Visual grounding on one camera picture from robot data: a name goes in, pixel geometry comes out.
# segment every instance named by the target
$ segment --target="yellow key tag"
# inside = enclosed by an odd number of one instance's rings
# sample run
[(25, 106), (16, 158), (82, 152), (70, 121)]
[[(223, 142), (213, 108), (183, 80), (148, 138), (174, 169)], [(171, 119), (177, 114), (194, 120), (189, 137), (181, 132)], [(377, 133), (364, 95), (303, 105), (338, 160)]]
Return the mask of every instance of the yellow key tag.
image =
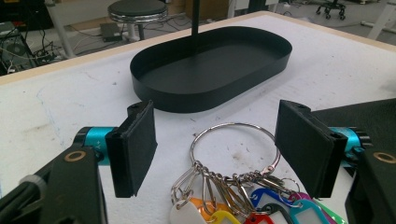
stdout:
[(223, 221), (227, 221), (224, 223), (241, 224), (241, 222), (236, 219), (233, 214), (226, 211), (217, 211), (210, 218), (212, 220), (212, 224), (221, 224)]

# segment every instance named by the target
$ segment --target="key tag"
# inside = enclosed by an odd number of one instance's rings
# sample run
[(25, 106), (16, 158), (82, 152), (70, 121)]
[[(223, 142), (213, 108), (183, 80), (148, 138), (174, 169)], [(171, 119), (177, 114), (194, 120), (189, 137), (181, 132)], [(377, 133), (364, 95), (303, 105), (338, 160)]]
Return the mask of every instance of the key tag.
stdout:
[(227, 212), (227, 211), (217, 211), (215, 212), (211, 217), (208, 223), (211, 224), (221, 224), (223, 221), (226, 221), (225, 223), (231, 223), (231, 224), (241, 224), (241, 222), (236, 219), (233, 214)]
[(290, 209), (290, 217), (295, 224), (330, 224), (321, 209), (307, 199), (294, 202)]
[(245, 221), (245, 224), (275, 224), (274, 221), (264, 213), (252, 213)]
[(323, 211), (325, 211), (337, 224), (347, 224), (347, 222), (343, 218), (335, 214), (330, 208), (326, 207), (318, 200), (315, 199), (315, 203), (319, 205), (319, 207), (323, 209)]
[(185, 200), (174, 204), (170, 214), (170, 221), (172, 224), (206, 224), (195, 205)]
[[(213, 220), (213, 219), (211, 218), (210, 214), (208, 214), (208, 213), (205, 211), (204, 206), (203, 206), (204, 202), (203, 202), (202, 199), (198, 199), (198, 198), (192, 197), (192, 198), (190, 199), (190, 202), (192, 202), (193, 204), (195, 204), (195, 207), (198, 209), (198, 212), (201, 214), (201, 216), (204, 218), (205, 221)], [(213, 207), (213, 206), (210, 205), (211, 203), (206, 202), (206, 204), (209, 205), (208, 208), (210, 209), (210, 212), (211, 212), (211, 213), (215, 213), (215, 212), (216, 212), (216, 211), (215, 211), (215, 207)], [(216, 205), (217, 205), (218, 211), (230, 212), (230, 209), (227, 207), (226, 204), (224, 204), (224, 203), (216, 203)]]
[(260, 208), (267, 203), (280, 203), (285, 204), (286, 211), (289, 211), (288, 206), (292, 206), (293, 202), (289, 201), (287, 198), (280, 196), (276, 192), (266, 188), (255, 189), (250, 194), (250, 200), (254, 207)]
[(268, 203), (262, 209), (261, 212), (269, 214), (269, 217), (276, 224), (294, 224), (289, 216), (288, 211), (282, 205), (277, 203)]
[[(315, 202), (315, 201), (311, 198), (311, 196), (309, 196), (309, 195), (306, 194), (306, 193), (302, 193), (302, 192), (293, 193), (293, 194), (291, 194), (291, 195), (289, 196), (289, 200), (291, 200), (291, 201), (296, 201), (296, 200), (299, 200), (299, 199), (306, 199), (306, 200), (309, 200), (309, 201), (311, 201), (311, 202), (313, 202), (313, 203), (315, 203), (316, 205), (319, 206), (319, 204), (317, 204), (317, 202)], [(323, 210), (320, 206), (319, 206), (319, 209), (320, 209), (320, 211), (323, 213), (323, 215), (326, 217), (326, 219), (329, 221), (330, 224), (336, 224), (336, 221), (335, 221), (331, 216), (329, 216), (329, 214), (327, 214), (327, 212), (326, 212), (325, 210)]]

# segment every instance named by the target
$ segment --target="black oval tray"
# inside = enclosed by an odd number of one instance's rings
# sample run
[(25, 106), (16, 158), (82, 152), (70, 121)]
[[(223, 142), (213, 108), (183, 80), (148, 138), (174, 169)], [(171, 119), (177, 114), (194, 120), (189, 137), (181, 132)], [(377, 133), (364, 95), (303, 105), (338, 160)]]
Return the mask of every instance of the black oval tray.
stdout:
[(290, 53), (288, 40), (256, 28), (224, 27), (182, 37), (134, 56), (134, 91), (164, 111), (204, 111), (281, 72)]

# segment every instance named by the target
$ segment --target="office chair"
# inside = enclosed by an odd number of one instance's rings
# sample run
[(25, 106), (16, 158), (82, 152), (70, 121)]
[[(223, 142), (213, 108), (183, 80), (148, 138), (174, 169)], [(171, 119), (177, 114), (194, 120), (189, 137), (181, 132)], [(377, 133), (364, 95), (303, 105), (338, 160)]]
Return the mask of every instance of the office chair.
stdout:
[[(120, 0), (111, 4), (107, 11), (111, 20), (127, 23), (126, 37), (129, 41), (145, 39), (143, 24), (158, 21), (168, 14), (166, 4), (159, 0)], [(138, 27), (139, 37), (134, 33), (135, 25)]]
[(325, 13), (325, 15), (326, 15), (326, 19), (327, 19), (327, 20), (328, 20), (329, 18), (332, 17), (332, 16), (330, 15), (330, 11), (331, 11), (332, 9), (338, 9), (338, 10), (340, 10), (340, 12), (338, 13), (338, 15), (340, 15), (340, 20), (341, 20), (341, 21), (343, 21), (343, 20), (346, 18), (346, 16), (345, 16), (346, 6), (343, 5), (343, 4), (339, 4), (339, 3), (338, 3), (338, 0), (333, 0), (333, 2), (326, 2), (326, 3), (323, 3), (322, 5), (320, 5), (320, 6), (318, 7), (318, 10), (317, 10), (317, 14), (318, 14), (318, 15), (320, 14), (320, 9), (321, 9), (322, 7), (325, 8), (325, 9), (324, 9), (324, 13)]

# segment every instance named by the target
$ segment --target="table surface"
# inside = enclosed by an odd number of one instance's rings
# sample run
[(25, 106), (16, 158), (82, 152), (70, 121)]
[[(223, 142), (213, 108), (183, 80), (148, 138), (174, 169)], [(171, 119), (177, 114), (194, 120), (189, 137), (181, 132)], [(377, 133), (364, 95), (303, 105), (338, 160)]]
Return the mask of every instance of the table surface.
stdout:
[[(211, 23), (201, 26), (200, 32), (231, 25), (256, 27), (288, 39), (293, 51), (287, 68), (204, 112), (155, 110), (158, 147), (137, 197), (115, 198), (109, 167), (100, 168), (110, 223), (168, 223), (170, 188), (190, 168), (191, 141), (206, 128), (239, 121), (274, 133), (281, 99), (319, 110), (396, 97), (394, 46), (270, 12)], [(189, 34), (181, 31), (0, 77), (2, 195), (68, 148), (80, 128), (119, 126), (127, 106), (140, 102), (129, 70), (132, 58), (148, 46)], [(269, 164), (275, 156), (271, 147), (266, 139), (224, 130), (208, 136), (195, 156), (209, 169), (231, 175)], [(298, 181), (283, 159), (274, 174)], [(343, 218), (350, 184), (351, 178), (340, 169), (333, 196), (323, 200)]]

